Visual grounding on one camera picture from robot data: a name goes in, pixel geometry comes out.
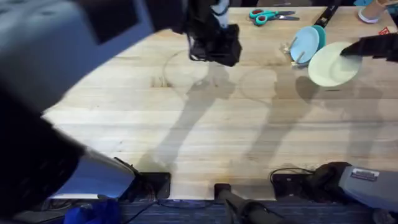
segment gray surface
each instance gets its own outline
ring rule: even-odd
[[[347,167],[341,176],[339,186],[344,192],[356,200],[372,207],[398,212],[398,173],[392,171],[371,170],[379,172],[376,181],[354,178],[353,169]]]
[[[56,103],[84,75],[153,33],[143,0],[139,23],[98,45],[69,0],[0,0],[0,82],[33,110]]]

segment label sticker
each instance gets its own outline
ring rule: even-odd
[[[386,34],[389,34],[389,33],[390,33],[390,30],[388,29],[388,27],[383,28],[379,32],[380,35],[386,35]]]
[[[368,180],[368,181],[377,181],[380,172],[375,170],[366,170],[366,169],[359,169],[354,168],[351,176],[357,179]]]

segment plate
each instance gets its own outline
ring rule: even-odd
[[[337,86],[350,81],[359,71],[362,57],[340,56],[350,46],[348,42],[335,42],[320,49],[308,66],[310,79],[320,86]]]
[[[318,31],[314,27],[304,27],[294,35],[294,38],[296,38],[296,41],[290,49],[292,59],[297,63],[305,63],[311,60],[318,50]],[[303,57],[300,61],[297,61],[302,52],[304,52]]]
[[[325,29],[320,26],[320,25],[313,25],[319,35],[319,44],[318,44],[318,50],[320,50],[322,47],[326,45],[326,32]]]

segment wood grain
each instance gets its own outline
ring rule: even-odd
[[[284,7],[301,20],[262,27],[249,10],[230,10],[241,29],[237,66],[191,62],[185,36],[164,30],[87,75],[45,117],[139,170],[169,170],[171,198],[212,198],[214,183],[228,182],[244,197],[270,199],[268,174],[281,167],[398,170],[398,66],[366,58],[354,80],[320,88],[280,47],[324,7]],[[357,11],[337,10],[328,43],[395,27],[388,14],[363,24]]]

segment white object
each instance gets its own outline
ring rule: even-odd
[[[375,18],[375,19],[368,19],[368,18],[366,18],[366,17],[364,17],[364,16],[362,15],[362,11],[363,11],[363,9],[361,9],[361,10],[358,11],[358,16],[359,16],[359,18],[360,18],[362,21],[364,21],[364,22],[367,22],[367,23],[377,23],[378,20],[380,19],[379,17],[378,17],[378,18]]]
[[[351,80],[361,67],[362,57],[340,56],[350,46],[348,42],[335,42],[320,49],[308,67],[310,79],[320,86],[337,86]]]
[[[230,0],[221,0],[217,5],[213,5],[210,6],[215,12],[217,13],[222,13],[224,10],[228,10],[229,7],[229,1]],[[214,17],[216,17],[216,19],[218,20],[218,22],[220,23],[220,26],[222,28],[227,28],[228,27],[228,12],[222,16],[217,16],[214,15]]]
[[[86,148],[72,176],[50,198],[118,198],[134,178],[133,171],[124,164]]]

